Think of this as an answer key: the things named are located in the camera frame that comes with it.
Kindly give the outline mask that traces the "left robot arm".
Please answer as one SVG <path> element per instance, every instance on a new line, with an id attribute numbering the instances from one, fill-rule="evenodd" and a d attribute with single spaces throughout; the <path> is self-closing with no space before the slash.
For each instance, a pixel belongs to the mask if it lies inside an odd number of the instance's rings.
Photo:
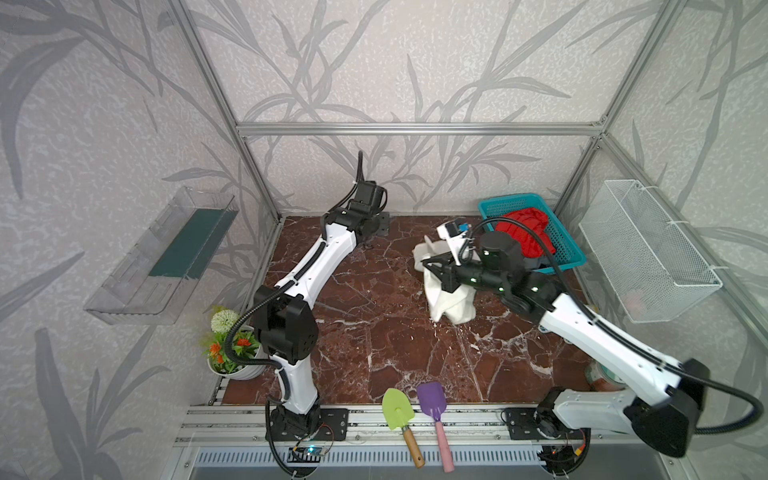
<path id="1" fill-rule="evenodd" d="M 280 407 L 289 417 L 307 420 L 318 409 L 310 360 L 319 339 L 313 306 L 342 261 L 380 230 L 387 200 L 384 187 L 359 180 L 346 201 L 323 215 L 319 237 L 296 267 L 256 292 L 251 325 L 278 364 Z"/>

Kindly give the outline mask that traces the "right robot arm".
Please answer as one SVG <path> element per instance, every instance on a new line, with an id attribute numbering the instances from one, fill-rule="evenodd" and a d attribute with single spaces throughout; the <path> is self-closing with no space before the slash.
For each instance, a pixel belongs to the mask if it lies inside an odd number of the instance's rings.
<path id="1" fill-rule="evenodd" d="M 475 292 L 491 292 L 513 313 L 569 341 L 624 383 L 619 392 L 552 388 L 536 408 L 541 434 L 558 438 L 576 430 L 610 430 L 635 434 L 670 457 L 687 453 L 705 403 L 709 371 L 702 363 L 681 363 L 655 351 L 592 312 L 553 276 L 525 269 L 519 243 L 502 232 L 482 235 L 472 255 L 461 250 L 467 233 L 442 237 L 414 251 L 435 317 L 457 307 L 473 310 Z"/>

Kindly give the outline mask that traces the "grey t-shirt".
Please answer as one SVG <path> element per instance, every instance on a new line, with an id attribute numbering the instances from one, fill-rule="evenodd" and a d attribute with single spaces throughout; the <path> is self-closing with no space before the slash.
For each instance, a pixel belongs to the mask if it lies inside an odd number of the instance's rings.
<path id="1" fill-rule="evenodd" d="M 525 257 L 524 266 L 527 270 L 551 269 L 552 262 L 546 256 Z"/>

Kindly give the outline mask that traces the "teal plastic basket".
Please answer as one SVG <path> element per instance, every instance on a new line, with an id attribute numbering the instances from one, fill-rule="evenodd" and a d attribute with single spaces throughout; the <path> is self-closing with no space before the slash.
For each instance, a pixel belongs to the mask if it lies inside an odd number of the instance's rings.
<path id="1" fill-rule="evenodd" d="M 512 194 L 481 200 L 478 203 L 478 209 L 483 218 L 499 217 L 525 208 L 536 208 L 548 216 L 549 223 L 545 232 L 556 249 L 554 258 L 562 271 L 577 268 L 586 263 L 586 255 L 546 201 L 538 194 Z"/>

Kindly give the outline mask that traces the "purple toy shovel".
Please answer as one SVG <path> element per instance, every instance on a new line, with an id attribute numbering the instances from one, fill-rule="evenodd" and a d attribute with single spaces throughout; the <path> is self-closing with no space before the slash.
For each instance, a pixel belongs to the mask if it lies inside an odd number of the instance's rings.
<path id="1" fill-rule="evenodd" d="M 445 473 L 452 473 L 455 470 L 455 466 L 441 420 L 442 414 L 447 408 L 447 399 L 443 386 L 437 381 L 423 383 L 417 387 L 417 395 L 422 412 L 430 416 L 434 421 L 443 470 Z"/>

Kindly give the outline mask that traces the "green toy shovel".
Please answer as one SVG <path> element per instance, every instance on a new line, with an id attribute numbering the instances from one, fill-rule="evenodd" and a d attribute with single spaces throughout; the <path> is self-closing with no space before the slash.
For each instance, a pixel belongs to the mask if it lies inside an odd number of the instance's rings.
<path id="1" fill-rule="evenodd" d="M 415 467 L 424 467 L 424 457 L 409 427 L 410 420 L 415 416 L 409 398 L 401 390 L 387 389 L 382 398 L 382 412 L 391 430 L 401 430 Z"/>

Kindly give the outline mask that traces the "potted artificial flowers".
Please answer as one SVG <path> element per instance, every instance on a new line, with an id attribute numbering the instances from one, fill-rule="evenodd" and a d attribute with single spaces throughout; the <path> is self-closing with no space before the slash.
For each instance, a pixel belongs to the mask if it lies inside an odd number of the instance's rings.
<path id="1" fill-rule="evenodd" d="M 261 375 L 266 367 L 237 363 L 225 349 L 228 335 L 238 320 L 239 315 L 236 311 L 223 306 L 214 306 L 210 318 L 210 331 L 202 338 L 201 346 L 204 348 L 204 355 L 212 372 L 228 380 L 252 380 Z M 242 358 L 253 360 L 266 357 L 253 328 L 245 324 L 232 336 L 229 345 L 229 351 Z"/>

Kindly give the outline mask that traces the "small green circuit board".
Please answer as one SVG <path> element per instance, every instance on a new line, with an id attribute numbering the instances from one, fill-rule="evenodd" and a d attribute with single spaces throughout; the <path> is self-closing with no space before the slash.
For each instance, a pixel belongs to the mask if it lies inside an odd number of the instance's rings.
<path id="1" fill-rule="evenodd" d="M 319 463 L 330 451 L 330 445 L 294 446 L 289 449 L 289 454 L 293 462 Z"/>

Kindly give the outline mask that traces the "aluminium frame crossbar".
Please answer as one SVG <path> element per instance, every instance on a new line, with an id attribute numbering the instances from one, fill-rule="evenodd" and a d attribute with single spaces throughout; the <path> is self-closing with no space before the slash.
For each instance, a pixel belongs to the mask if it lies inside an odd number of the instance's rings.
<path id="1" fill-rule="evenodd" d="M 416 122 L 244 122 L 244 137 L 256 136 L 596 136 L 603 126 L 590 122 L 416 123 Z"/>

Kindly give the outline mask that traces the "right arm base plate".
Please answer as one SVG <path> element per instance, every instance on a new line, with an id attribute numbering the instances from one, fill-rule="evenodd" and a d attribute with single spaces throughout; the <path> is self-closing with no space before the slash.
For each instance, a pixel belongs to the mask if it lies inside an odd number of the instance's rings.
<path id="1" fill-rule="evenodd" d="M 510 407 L 501 413 L 511 440 L 576 441 L 583 440 L 580 430 L 568 429 L 553 413 L 540 413 L 536 407 Z"/>

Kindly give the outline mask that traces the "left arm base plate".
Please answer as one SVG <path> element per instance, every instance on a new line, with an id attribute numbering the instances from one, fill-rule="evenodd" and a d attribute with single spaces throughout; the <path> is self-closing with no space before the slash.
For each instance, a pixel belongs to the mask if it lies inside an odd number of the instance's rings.
<path id="1" fill-rule="evenodd" d="M 274 441 L 312 439 L 344 441 L 349 427 L 349 410 L 315 406 L 307 414 L 296 414 L 282 406 L 270 412 L 267 437 Z"/>

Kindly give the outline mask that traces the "clear plastic wall shelf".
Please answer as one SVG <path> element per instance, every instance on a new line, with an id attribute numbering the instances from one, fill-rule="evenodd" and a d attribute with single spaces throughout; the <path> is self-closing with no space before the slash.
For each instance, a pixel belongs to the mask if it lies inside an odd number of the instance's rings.
<path id="1" fill-rule="evenodd" d="M 84 310 L 108 325 L 174 324 L 238 213 L 233 194 L 180 187 Z"/>

